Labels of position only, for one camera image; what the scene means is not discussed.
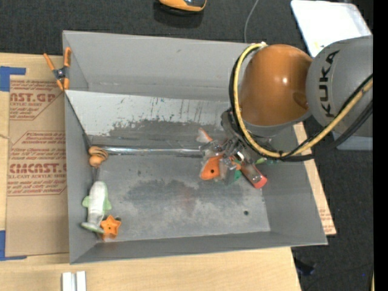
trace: bin floor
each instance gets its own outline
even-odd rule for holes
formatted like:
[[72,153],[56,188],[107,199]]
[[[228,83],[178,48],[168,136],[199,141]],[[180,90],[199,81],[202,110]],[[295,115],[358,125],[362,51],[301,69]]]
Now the bin floor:
[[201,157],[110,156],[99,171],[121,219],[115,241],[270,231],[262,191],[199,178]]

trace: orange star toy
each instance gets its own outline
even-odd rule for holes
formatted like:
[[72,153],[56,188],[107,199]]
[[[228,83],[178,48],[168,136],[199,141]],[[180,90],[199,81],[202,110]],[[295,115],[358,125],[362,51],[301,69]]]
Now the orange star toy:
[[101,238],[103,240],[106,240],[108,238],[115,239],[118,234],[120,225],[120,220],[116,220],[112,215],[109,215],[106,220],[103,220],[101,222],[101,227],[104,230],[104,234],[101,234]]

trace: white cord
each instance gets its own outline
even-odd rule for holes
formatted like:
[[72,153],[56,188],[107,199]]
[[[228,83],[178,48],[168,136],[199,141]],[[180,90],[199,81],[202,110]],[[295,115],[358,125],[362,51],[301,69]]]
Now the white cord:
[[244,42],[247,43],[247,27],[248,27],[248,22],[249,22],[249,19],[250,17],[252,16],[252,13],[253,11],[255,10],[256,6],[257,6],[257,3],[259,3],[259,0],[256,0],[255,4],[253,5],[249,15],[248,15],[248,18],[247,18],[247,21],[245,22],[245,27],[244,27]]

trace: black carpet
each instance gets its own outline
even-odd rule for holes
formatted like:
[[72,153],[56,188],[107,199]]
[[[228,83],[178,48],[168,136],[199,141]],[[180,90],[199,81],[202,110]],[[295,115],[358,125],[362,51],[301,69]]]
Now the black carpet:
[[[209,0],[202,15],[176,16],[155,0],[0,0],[0,52],[61,55],[63,30],[244,42],[255,1]],[[306,50],[290,2],[260,0],[246,41]],[[355,3],[373,31],[373,0]],[[320,128],[313,118],[306,121],[309,135]],[[331,141],[326,137],[314,152],[338,233],[328,246],[292,250],[297,263],[314,269],[300,275],[303,291],[367,291],[374,270],[373,152],[320,154]]]

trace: blue tape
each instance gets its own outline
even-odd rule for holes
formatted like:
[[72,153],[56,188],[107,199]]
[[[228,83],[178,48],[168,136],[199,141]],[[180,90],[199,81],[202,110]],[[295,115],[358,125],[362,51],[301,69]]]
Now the blue tape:
[[0,230],[0,261],[6,261],[9,259],[25,259],[26,256],[11,256],[5,257],[5,230]]
[[0,91],[10,91],[11,75],[25,75],[25,68],[3,67],[0,66]]

